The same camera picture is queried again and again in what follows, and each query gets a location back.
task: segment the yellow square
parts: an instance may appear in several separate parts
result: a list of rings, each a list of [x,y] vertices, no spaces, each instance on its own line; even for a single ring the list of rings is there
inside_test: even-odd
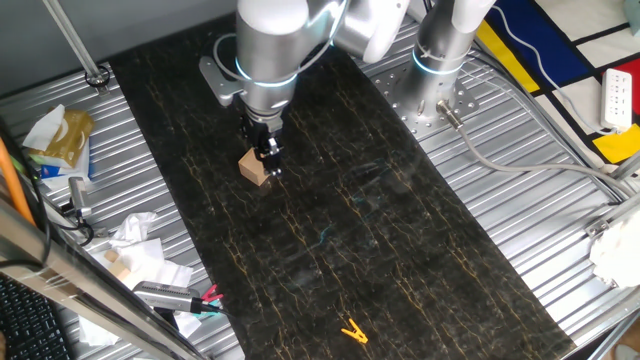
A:
[[[633,124],[620,135],[606,135],[593,140],[596,147],[612,164],[626,160],[640,151],[640,127]]]

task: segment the metal pole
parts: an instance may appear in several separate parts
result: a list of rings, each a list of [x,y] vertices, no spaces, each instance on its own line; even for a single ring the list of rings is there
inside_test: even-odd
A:
[[[41,258],[46,241],[44,234],[4,201],[0,201],[0,223],[3,224],[0,259],[25,255]],[[19,266],[2,271],[153,356],[205,359],[176,329],[76,244],[52,239],[45,265],[46,270],[42,271]]]
[[[98,65],[96,65],[96,63],[91,58],[91,55],[89,55],[89,52],[84,47],[82,40],[78,36],[76,30],[73,28],[73,24],[71,24],[71,21],[69,21],[67,14],[65,14],[58,0],[42,0],[42,2],[44,2],[44,5],[47,7],[47,10],[49,10],[51,17],[53,17],[53,20],[55,20],[56,24],[58,24],[60,31],[62,31],[62,34],[67,39],[67,42],[71,46],[71,49],[73,49],[73,52],[76,53],[78,60],[80,60],[82,67],[88,75],[87,82],[89,82],[90,85],[96,87],[100,94],[108,93],[106,84],[105,86],[99,86],[101,83],[105,82],[106,79],[100,72],[100,68],[98,67]]]

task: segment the red square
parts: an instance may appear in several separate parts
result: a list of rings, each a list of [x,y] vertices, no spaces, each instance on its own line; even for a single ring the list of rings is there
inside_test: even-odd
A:
[[[633,112],[640,115],[640,59],[616,66],[614,69],[628,72],[632,76],[631,96],[633,102]]]

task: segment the black work surface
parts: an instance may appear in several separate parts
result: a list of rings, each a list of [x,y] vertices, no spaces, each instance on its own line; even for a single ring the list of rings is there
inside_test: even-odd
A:
[[[208,33],[232,24],[111,65],[251,359],[552,359],[573,347],[345,53],[299,77],[282,178],[243,178],[239,100],[221,107],[198,70]],[[366,345],[340,332],[349,318]]]

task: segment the red clip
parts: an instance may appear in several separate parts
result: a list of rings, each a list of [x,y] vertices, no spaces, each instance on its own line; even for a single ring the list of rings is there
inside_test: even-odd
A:
[[[214,302],[214,301],[216,301],[218,299],[222,299],[224,297],[224,295],[222,295],[222,294],[213,295],[213,293],[215,293],[217,287],[218,287],[218,284],[213,284],[213,286],[211,288],[209,288],[209,290],[207,290],[206,293],[204,293],[204,295],[202,296],[202,300],[204,300],[206,302]]]

